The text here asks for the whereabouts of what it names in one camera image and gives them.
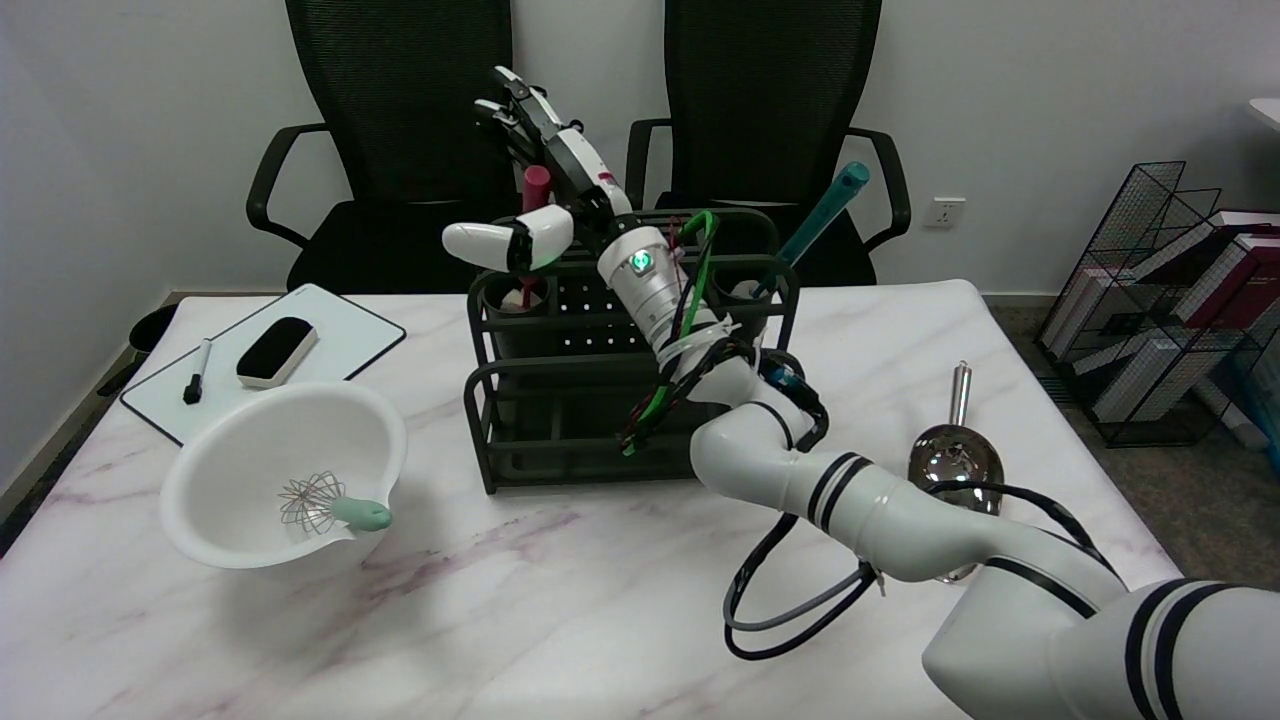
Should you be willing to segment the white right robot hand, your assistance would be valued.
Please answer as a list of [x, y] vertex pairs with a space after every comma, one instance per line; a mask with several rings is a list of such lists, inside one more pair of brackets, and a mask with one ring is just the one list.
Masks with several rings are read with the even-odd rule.
[[632, 204], [576, 122], [564, 122], [545, 94], [512, 69], [493, 74], [502, 99], [479, 99], [475, 109], [503, 133], [508, 154], [521, 165], [550, 173], [556, 201], [512, 219], [453, 223], [442, 232], [444, 250], [475, 266], [527, 275], [556, 263], [573, 243], [595, 256], [641, 223]]

